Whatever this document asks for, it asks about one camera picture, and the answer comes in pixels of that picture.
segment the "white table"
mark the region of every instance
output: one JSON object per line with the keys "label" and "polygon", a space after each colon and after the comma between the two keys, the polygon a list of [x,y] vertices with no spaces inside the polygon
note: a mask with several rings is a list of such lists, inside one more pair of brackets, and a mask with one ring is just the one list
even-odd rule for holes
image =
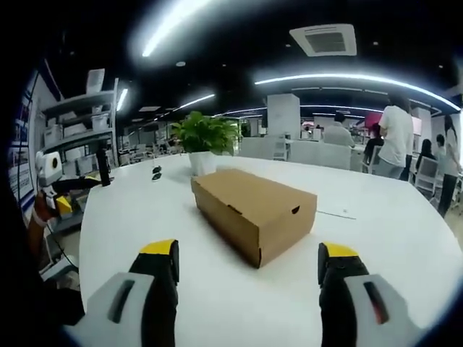
{"label": "white table", "polygon": [[432,325],[451,301],[463,272],[462,252],[411,184],[296,163],[217,160],[219,168],[242,168],[316,193],[321,212],[312,232],[256,270],[198,212],[186,155],[156,159],[163,168],[157,182],[151,182],[152,160],[118,168],[111,186],[91,190],[85,208],[80,237],[85,306],[114,273],[129,270],[144,245],[167,238],[180,246],[178,346],[319,346],[322,241],[356,249],[370,273],[381,274],[407,300],[420,327]]}

